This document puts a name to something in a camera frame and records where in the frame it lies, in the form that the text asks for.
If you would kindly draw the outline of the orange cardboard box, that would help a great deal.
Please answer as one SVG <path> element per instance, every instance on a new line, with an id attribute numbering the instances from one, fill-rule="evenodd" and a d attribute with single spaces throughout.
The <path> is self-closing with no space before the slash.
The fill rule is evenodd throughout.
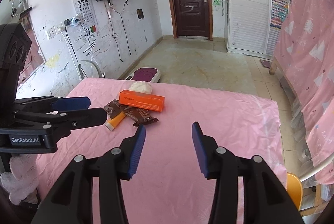
<path id="1" fill-rule="evenodd" d="M 123 90 L 119 93 L 119 103 L 131 107 L 162 112 L 165 98 L 163 96 Z"/>

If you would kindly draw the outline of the orange plastic bin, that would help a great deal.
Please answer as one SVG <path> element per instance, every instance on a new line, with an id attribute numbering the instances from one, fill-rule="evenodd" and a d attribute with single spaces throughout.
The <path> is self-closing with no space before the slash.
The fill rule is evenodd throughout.
<path id="1" fill-rule="evenodd" d="M 302 183 L 296 175 L 292 173 L 287 173 L 286 175 L 286 191 L 292 199 L 296 208 L 300 210 L 304 194 Z"/>

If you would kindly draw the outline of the purple white foot massager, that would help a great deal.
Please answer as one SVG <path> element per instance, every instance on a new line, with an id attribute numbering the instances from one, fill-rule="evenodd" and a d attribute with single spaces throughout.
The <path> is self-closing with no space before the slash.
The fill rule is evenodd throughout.
<path id="1" fill-rule="evenodd" d="M 157 83 L 161 78 L 160 70 L 157 68 L 142 67 L 129 74 L 126 80 L 136 82 L 150 82 Z"/>

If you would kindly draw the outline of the white paper ball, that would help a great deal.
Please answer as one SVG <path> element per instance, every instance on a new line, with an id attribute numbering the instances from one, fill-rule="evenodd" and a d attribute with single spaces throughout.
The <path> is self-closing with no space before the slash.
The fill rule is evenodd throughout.
<path id="1" fill-rule="evenodd" d="M 148 82 L 133 82 L 129 87 L 129 91 L 144 93 L 144 94 L 151 94 L 152 93 L 152 86 Z"/>

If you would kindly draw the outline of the pink bed curtain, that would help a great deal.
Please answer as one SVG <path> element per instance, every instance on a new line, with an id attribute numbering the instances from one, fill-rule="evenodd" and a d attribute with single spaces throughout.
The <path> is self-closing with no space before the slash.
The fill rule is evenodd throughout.
<path id="1" fill-rule="evenodd" d="M 333 0 L 291 0 L 274 59 L 296 95 L 300 173 L 333 153 Z"/>

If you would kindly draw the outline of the eye chart poster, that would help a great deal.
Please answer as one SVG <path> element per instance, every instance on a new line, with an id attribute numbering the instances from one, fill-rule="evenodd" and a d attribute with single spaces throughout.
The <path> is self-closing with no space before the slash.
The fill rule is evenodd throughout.
<path id="1" fill-rule="evenodd" d="M 99 34 L 99 28 L 92 0 L 72 0 L 75 9 L 75 17 L 72 23 L 79 26 L 84 35 L 94 37 Z"/>

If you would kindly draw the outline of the orange tube bottle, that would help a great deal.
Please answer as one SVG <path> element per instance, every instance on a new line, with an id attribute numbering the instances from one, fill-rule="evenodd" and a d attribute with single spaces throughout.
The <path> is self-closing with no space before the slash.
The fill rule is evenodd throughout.
<path id="1" fill-rule="evenodd" d="M 116 115 L 114 118 L 109 118 L 106 122 L 105 122 L 105 127 L 110 130 L 113 131 L 125 118 L 125 113 L 124 112 L 120 112 L 118 115 Z"/>

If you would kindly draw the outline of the brown snack wrapper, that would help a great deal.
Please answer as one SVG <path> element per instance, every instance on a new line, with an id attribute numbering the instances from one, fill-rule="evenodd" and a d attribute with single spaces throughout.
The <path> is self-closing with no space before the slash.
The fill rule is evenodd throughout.
<path id="1" fill-rule="evenodd" d="M 150 125 L 152 123 L 158 122 L 157 118 L 154 118 L 150 115 L 149 110 L 124 105 L 116 99 L 105 105 L 103 109 L 111 119 L 114 119 L 117 115 L 124 113 L 124 115 L 130 117 L 134 121 L 133 126 L 135 127 L 138 127 L 140 124 Z"/>

